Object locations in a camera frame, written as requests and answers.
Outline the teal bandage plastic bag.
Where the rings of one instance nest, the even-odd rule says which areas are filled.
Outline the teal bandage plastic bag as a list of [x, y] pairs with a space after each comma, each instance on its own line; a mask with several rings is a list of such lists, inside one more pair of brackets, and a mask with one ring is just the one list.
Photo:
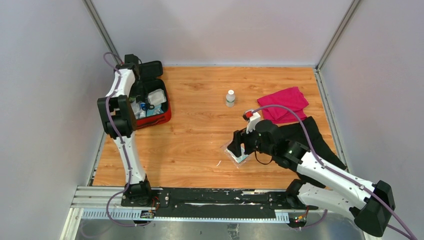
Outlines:
[[236, 157], [231, 151], [228, 150], [228, 146], [231, 142], [227, 142], [224, 145], [222, 145], [220, 148], [223, 151], [223, 153], [225, 154], [225, 156], [237, 167], [240, 168], [242, 165], [244, 165], [245, 163], [247, 163], [252, 156], [245, 154], [245, 148], [244, 145], [241, 144], [241, 156], [240, 157]]

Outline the red black medicine case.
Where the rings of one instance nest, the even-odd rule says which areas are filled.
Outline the red black medicine case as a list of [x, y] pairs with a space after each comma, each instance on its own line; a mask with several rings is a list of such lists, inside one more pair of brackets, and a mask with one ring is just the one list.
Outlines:
[[135, 115], [136, 129], [168, 122], [172, 117], [171, 105], [159, 60], [143, 63], [137, 56], [126, 55], [120, 67], [135, 69], [135, 81], [129, 90], [129, 101]]

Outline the white gauze pack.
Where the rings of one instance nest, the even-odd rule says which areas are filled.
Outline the white gauze pack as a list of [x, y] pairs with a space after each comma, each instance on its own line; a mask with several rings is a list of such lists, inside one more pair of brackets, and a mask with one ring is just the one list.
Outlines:
[[161, 105], [167, 101], [165, 91], [161, 88], [156, 89], [147, 95], [147, 100], [151, 105]]

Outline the white pill bottle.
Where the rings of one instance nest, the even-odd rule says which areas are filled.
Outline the white pill bottle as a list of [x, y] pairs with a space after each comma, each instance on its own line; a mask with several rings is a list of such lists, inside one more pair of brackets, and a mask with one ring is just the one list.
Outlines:
[[227, 107], [233, 107], [235, 105], [235, 100], [236, 100], [235, 92], [232, 89], [228, 90], [228, 92], [225, 96], [226, 106]]

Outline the alcohol wipes plastic bag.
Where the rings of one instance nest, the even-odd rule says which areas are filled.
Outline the alcohol wipes plastic bag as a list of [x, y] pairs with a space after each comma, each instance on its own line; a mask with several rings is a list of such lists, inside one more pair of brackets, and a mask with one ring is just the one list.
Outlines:
[[131, 108], [133, 110], [133, 113], [134, 113], [135, 118], [136, 119], [139, 119], [140, 112], [143, 111], [142, 108], [141, 108], [140, 103], [138, 103], [136, 101], [133, 101], [130, 105], [131, 105]]

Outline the white blue small bottle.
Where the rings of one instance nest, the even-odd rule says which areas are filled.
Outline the white blue small bottle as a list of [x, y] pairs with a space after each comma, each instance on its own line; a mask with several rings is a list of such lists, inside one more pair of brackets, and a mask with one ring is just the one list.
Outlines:
[[144, 102], [141, 102], [139, 106], [140, 106], [140, 111], [138, 113], [138, 119], [145, 118], [147, 115], [148, 108], [146, 107], [146, 104]]

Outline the black handled scissors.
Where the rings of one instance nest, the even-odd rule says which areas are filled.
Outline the black handled scissors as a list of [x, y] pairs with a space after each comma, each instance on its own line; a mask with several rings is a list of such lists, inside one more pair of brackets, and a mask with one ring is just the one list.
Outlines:
[[149, 103], [144, 103], [144, 102], [141, 102], [141, 103], [139, 104], [139, 106], [140, 106], [140, 108], [141, 108], [143, 111], [153, 110], [153, 109], [155, 108], [155, 106], [154, 106], [154, 105], [149, 104]]

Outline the blue plaster pack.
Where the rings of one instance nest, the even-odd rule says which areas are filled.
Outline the blue plaster pack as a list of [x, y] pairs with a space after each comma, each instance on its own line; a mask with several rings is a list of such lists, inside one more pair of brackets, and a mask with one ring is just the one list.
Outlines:
[[148, 109], [146, 111], [146, 117], [160, 115], [160, 114], [163, 114], [163, 113], [164, 113], [164, 111], [162, 110], [162, 105], [158, 104], [158, 105], [155, 105], [154, 108]]

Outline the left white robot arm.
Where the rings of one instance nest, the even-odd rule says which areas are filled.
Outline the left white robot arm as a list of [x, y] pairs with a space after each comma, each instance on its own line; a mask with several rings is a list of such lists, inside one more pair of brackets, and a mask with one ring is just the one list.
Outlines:
[[136, 117], [130, 103], [131, 88], [140, 78], [140, 60], [127, 54], [112, 69], [110, 90], [97, 100], [101, 124], [117, 146], [125, 170], [122, 206], [146, 207], [152, 203], [153, 193], [136, 147]]

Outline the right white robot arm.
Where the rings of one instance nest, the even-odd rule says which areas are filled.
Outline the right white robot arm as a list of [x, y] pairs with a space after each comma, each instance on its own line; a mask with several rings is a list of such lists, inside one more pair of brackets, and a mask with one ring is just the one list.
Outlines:
[[396, 206], [387, 182], [374, 183], [350, 174], [305, 144], [284, 137], [269, 120], [236, 130], [226, 151], [236, 159], [254, 152], [266, 154], [280, 167], [298, 174], [301, 178], [289, 185], [285, 195], [292, 209], [306, 205], [338, 213], [374, 237], [382, 237], [389, 226]]

